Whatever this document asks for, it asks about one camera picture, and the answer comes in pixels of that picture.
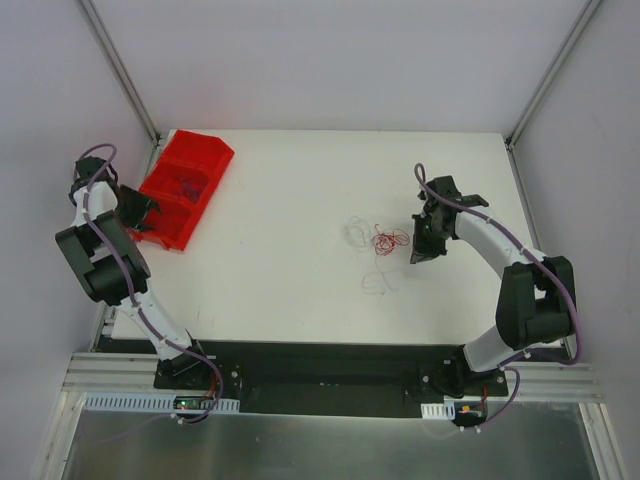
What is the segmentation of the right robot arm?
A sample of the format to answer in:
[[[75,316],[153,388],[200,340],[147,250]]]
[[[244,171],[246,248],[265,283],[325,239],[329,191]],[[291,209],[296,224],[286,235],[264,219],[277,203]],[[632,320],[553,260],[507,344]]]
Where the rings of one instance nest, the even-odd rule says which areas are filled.
[[[574,272],[563,256],[530,248],[505,227],[480,195],[464,195],[450,176],[426,178],[414,169],[423,206],[413,215],[411,264],[446,255],[446,244],[470,245],[500,280],[495,324],[456,348],[430,376],[440,394],[461,398],[481,388],[529,347],[577,333]]]

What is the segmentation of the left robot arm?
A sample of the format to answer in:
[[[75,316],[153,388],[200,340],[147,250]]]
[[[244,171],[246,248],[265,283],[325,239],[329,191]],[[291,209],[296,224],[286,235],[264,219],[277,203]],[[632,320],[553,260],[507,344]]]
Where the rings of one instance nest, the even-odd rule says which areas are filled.
[[[119,184],[111,162],[89,154],[75,162],[69,198],[76,213],[55,235],[56,244],[89,298],[125,314],[150,340],[158,372],[171,388],[214,390],[219,376],[212,363],[154,294],[150,269],[131,236],[146,231],[146,216],[160,207]]]

